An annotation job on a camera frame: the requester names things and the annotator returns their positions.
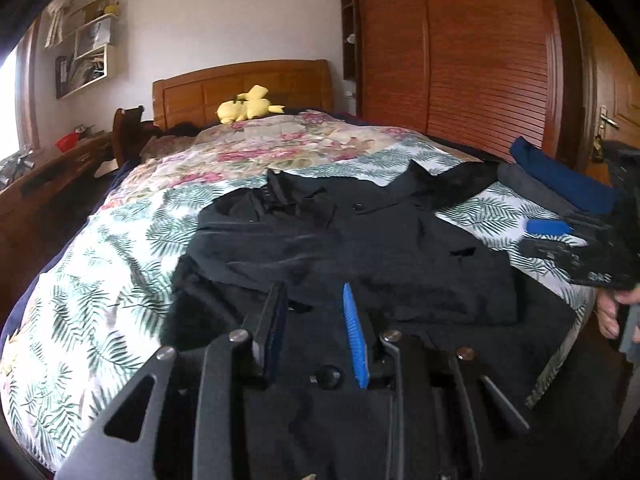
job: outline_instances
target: bed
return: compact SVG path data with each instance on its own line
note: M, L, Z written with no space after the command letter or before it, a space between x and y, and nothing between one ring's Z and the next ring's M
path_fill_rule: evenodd
M215 123L218 104L254 84L269 88L275 104L308 109L212 126L196 137L164 134L185 121L199 127ZM433 174L473 159L411 130L355 126L326 113L333 100L325 60L200 70L155 82L153 99L157 128L142 128L138 117L113 138L120 158L139 155L140 164L108 194L60 261L39 277L20 330L2 341L4 416L18 443L52 471L158 349L172 300L172 272L199 211L213 199L261 186L267 168L310 177L354 176L383 186L412 159ZM526 218L556 215L498 182L437 215L489 247L508 251L513 267L575 311L564 342L552 349L532 383L527 403L534 405L593 305L591 289L569 285L552 263L518 253Z

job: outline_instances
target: wooden nightstand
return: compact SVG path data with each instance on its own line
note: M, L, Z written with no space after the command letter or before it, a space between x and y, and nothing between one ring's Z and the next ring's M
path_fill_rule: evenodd
M94 172L110 158L111 133L65 153L48 148L32 157L32 171L0 192L0 322L106 192L113 175Z

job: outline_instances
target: wall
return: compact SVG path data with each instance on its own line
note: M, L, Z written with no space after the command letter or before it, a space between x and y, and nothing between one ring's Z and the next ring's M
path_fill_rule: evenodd
M82 6L92 0L77 0ZM342 87L340 0L120 0L116 24L116 78L64 100L55 99L57 52L36 51L36 113L43 145L77 124L109 130L116 108L144 105L153 118L157 79L209 66L264 59L328 59L336 107L346 109Z

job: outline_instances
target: person's arm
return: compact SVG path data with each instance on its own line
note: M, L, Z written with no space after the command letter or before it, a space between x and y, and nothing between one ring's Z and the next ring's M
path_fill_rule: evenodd
M616 301L624 304L640 303L640 285L636 286L634 290L616 292L613 297L610 291L603 289L598 291L596 296L598 325L600 333L608 339L615 339L620 334L620 327L616 319L618 316ZM640 328L637 326L634 332L634 342L640 343Z

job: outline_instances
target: yellow toy on shelf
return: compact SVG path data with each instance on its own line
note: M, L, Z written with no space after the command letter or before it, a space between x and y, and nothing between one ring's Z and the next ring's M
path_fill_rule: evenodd
M283 114L284 106L274 106L265 99L269 91L260 85L254 85L244 94L238 94L233 101L222 103L218 107L218 118L222 124L231 124L247 119L263 117L268 113Z

